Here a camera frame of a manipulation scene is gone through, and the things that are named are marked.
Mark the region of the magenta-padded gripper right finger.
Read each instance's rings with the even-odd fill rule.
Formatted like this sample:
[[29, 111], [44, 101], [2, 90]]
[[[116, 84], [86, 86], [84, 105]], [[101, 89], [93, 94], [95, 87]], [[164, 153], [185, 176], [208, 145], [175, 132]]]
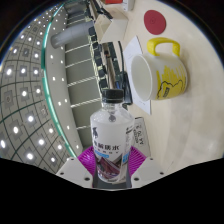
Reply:
[[140, 188], [164, 176], [164, 172], [156, 161], [146, 157], [135, 147], [131, 148], [128, 172], [132, 188]]

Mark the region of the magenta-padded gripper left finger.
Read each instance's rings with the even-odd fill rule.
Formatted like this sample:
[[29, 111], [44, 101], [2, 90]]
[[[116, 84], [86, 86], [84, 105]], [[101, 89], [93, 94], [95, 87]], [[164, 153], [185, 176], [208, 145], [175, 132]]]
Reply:
[[89, 147], [77, 158], [69, 157], [56, 175], [81, 187], [92, 188], [95, 173], [94, 151]]

